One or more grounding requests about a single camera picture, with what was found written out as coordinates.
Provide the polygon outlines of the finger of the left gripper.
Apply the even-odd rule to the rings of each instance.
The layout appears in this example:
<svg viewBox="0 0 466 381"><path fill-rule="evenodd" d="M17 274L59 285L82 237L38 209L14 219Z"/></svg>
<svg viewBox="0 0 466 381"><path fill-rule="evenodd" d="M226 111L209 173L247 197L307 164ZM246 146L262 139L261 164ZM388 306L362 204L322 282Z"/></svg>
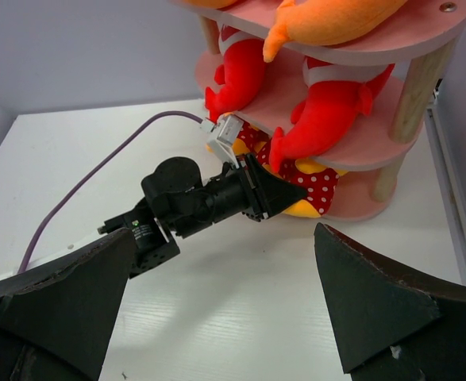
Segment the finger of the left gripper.
<svg viewBox="0 0 466 381"><path fill-rule="evenodd" d="M306 188L289 183L266 170L249 153L246 155L246 171L253 183L253 193L259 204L256 215L274 217L306 197Z"/></svg>

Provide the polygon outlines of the orange shark plush facing camera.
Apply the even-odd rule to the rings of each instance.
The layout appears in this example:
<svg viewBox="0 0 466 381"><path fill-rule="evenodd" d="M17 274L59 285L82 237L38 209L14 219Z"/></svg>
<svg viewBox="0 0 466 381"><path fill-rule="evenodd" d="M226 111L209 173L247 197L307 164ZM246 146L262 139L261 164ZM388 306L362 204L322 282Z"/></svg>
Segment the orange shark plush facing camera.
<svg viewBox="0 0 466 381"><path fill-rule="evenodd" d="M232 6L239 0L184 0L184 2L192 6L219 10Z"/></svg>

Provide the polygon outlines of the red shark plush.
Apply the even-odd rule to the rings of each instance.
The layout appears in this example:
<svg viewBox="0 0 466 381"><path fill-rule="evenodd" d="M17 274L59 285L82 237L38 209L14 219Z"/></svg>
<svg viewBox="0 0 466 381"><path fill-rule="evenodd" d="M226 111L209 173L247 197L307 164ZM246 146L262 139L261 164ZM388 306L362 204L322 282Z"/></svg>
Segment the red shark plush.
<svg viewBox="0 0 466 381"><path fill-rule="evenodd" d="M214 73L214 81L220 90L207 87L204 93L211 121L245 108L260 91L267 66L264 41L230 25L219 25L218 47L222 64Z"/></svg>
<svg viewBox="0 0 466 381"><path fill-rule="evenodd" d="M368 116L395 65L347 66L309 56L302 64L306 98L291 112L293 127L275 129L269 165L279 172L284 160L319 156L350 130L356 118Z"/></svg>

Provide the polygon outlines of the red shark plush front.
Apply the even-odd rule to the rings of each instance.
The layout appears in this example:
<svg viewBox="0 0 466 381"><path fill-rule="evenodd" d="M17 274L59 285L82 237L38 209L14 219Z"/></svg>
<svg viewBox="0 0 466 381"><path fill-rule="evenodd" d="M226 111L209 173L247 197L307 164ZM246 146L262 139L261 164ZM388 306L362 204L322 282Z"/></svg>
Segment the red shark plush front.
<svg viewBox="0 0 466 381"><path fill-rule="evenodd" d="M368 116L395 65L347 66L309 56L302 64L306 98L291 112L293 127L275 129L269 165L279 172L284 160L319 156L350 130L356 118Z"/></svg>

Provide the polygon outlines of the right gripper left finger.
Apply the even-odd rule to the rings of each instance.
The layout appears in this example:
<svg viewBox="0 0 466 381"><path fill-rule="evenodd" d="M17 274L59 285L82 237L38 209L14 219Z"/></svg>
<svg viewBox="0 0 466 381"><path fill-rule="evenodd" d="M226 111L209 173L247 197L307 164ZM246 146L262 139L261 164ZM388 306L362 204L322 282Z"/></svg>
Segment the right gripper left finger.
<svg viewBox="0 0 466 381"><path fill-rule="evenodd" d="M0 281L0 380L97 380L136 250L120 229Z"/></svg>

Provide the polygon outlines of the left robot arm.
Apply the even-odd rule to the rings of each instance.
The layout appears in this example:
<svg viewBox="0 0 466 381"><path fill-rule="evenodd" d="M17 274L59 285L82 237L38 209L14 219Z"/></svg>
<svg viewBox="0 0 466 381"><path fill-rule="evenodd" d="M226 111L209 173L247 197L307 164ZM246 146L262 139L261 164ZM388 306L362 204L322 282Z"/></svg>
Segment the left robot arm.
<svg viewBox="0 0 466 381"><path fill-rule="evenodd" d="M53 286L68 293L109 294L177 256L176 237L189 237L236 214L263 221L305 198L305 188L269 173L253 155L238 160L238 165L223 164L221 174L207 181L193 160L165 160L142 180L144 198L100 228L102 239L1 280L0 297Z"/></svg>

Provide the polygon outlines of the yellow plush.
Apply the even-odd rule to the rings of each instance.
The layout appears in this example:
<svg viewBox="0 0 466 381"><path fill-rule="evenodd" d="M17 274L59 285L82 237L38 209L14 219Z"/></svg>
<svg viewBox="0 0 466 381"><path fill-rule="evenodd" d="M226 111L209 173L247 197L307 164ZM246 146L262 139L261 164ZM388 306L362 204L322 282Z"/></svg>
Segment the yellow plush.
<svg viewBox="0 0 466 381"><path fill-rule="evenodd" d="M207 144L219 157L233 156L233 143L241 130L242 122L236 119L218 122L210 135Z"/></svg>
<svg viewBox="0 0 466 381"><path fill-rule="evenodd" d="M257 127L244 122L233 143L233 152L238 156L252 153L262 166L268 166L271 137Z"/></svg>
<svg viewBox="0 0 466 381"><path fill-rule="evenodd" d="M310 158L285 160L279 175L285 181L304 187L306 196L284 211L293 217L319 218L327 214L339 179L348 171L327 167Z"/></svg>

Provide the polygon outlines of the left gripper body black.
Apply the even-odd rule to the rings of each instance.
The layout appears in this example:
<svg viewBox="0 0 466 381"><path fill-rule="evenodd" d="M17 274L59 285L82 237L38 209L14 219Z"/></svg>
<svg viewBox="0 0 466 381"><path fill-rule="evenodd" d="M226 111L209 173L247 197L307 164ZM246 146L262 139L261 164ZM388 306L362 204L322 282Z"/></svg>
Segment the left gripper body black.
<svg viewBox="0 0 466 381"><path fill-rule="evenodd" d="M267 214L261 208L256 192L254 171L260 169L253 156L238 156L240 167L225 163L220 175L210 178L204 190L211 222L220 222L236 214L253 221L263 221Z"/></svg>

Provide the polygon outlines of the orange shark plush back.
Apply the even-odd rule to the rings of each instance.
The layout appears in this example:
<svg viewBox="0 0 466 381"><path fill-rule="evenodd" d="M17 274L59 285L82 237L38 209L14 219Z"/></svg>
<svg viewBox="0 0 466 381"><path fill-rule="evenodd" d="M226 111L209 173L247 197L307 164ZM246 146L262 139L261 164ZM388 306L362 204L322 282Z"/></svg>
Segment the orange shark plush back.
<svg viewBox="0 0 466 381"><path fill-rule="evenodd" d="M394 15L406 0L283 1L264 40L266 63L288 42L331 46L355 40Z"/></svg>

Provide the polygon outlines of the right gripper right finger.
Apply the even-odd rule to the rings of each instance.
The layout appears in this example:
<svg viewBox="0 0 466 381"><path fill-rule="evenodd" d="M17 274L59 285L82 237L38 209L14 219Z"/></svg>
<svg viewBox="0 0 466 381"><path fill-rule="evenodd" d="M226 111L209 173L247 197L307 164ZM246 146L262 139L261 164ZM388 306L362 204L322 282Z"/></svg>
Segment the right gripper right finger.
<svg viewBox="0 0 466 381"><path fill-rule="evenodd" d="M314 247L344 373L354 380L466 380L466 286L322 223Z"/></svg>

